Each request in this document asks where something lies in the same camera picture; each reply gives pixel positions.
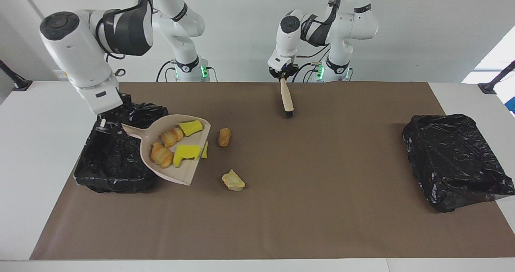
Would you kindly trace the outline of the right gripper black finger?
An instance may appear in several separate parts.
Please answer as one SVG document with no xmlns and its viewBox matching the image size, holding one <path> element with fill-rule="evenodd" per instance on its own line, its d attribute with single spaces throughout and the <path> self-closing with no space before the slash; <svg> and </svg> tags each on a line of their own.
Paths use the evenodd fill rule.
<svg viewBox="0 0 515 272">
<path fill-rule="evenodd" d="M 121 125 L 119 122 L 103 122 L 96 124 L 96 131 L 102 133 L 121 133 Z"/>
</svg>

